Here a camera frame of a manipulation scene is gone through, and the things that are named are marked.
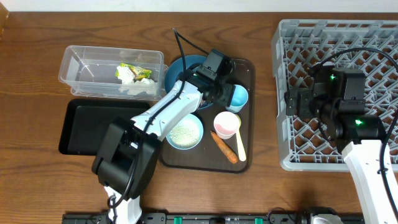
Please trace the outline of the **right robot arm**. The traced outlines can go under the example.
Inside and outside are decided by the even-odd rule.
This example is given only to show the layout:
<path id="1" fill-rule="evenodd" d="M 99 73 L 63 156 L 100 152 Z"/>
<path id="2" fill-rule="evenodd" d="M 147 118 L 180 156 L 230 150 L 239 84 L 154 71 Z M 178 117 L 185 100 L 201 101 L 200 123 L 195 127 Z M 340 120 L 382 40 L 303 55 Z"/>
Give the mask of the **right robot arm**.
<path id="1" fill-rule="evenodd" d="M 313 78 L 311 87 L 285 93 L 287 115 L 316 118 L 326 126 L 354 180 L 366 223 L 397 223 L 389 133 L 380 117 L 365 112 L 364 72 L 317 63 L 308 73 Z"/>

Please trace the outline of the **light blue cup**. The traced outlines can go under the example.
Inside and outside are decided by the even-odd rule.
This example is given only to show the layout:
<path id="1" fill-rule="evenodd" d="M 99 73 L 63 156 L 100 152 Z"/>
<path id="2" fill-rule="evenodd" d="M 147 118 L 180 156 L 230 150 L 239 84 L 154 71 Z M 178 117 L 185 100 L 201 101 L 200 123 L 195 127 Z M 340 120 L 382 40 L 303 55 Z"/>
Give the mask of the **light blue cup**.
<path id="1" fill-rule="evenodd" d="M 226 110 L 232 113 L 238 113 L 242 110 L 243 106 L 248 102 L 249 94 L 245 87 L 241 85 L 234 86 L 234 93 L 231 104 L 226 107 Z"/>

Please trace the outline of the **white tissue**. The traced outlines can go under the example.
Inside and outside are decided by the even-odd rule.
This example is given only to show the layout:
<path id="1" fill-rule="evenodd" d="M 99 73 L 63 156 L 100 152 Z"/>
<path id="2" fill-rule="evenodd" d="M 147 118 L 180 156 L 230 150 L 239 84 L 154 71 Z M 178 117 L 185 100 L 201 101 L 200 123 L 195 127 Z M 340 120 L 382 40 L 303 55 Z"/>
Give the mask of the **white tissue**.
<path id="1" fill-rule="evenodd" d="M 144 85 L 152 86 L 155 85 L 155 81 L 150 79 L 152 71 L 146 68 L 121 63 L 117 66 L 115 76 L 118 80 L 121 80 L 122 84 L 119 88 L 120 92 L 128 90 L 133 85 Z"/>

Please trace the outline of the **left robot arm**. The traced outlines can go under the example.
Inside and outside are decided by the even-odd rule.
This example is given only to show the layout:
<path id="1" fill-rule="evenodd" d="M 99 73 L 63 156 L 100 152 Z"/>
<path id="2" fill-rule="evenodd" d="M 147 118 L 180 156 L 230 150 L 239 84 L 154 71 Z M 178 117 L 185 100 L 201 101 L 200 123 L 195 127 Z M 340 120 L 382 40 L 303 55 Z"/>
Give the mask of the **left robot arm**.
<path id="1" fill-rule="evenodd" d="M 235 87 L 227 81 L 234 70 L 232 60 L 193 64 L 149 110 L 109 125 L 91 167 L 108 194 L 109 223 L 137 223 L 139 197 L 154 175 L 162 141 L 204 101 L 230 105 Z"/>

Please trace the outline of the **yellow green snack wrapper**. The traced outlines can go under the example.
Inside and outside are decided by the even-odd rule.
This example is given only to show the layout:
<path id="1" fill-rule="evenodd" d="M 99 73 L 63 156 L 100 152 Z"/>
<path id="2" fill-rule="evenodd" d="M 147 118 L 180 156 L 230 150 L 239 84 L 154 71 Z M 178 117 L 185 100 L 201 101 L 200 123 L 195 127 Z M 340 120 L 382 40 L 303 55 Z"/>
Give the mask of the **yellow green snack wrapper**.
<path id="1" fill-rule="evenodd" d="M 149 78 L 152 74 L 151 70 L 146 68 L 130 65 L 127 63 L 120 63 L 117 66 L 115 76 L 120 80 L 140 80 L 143 78 Z"/>

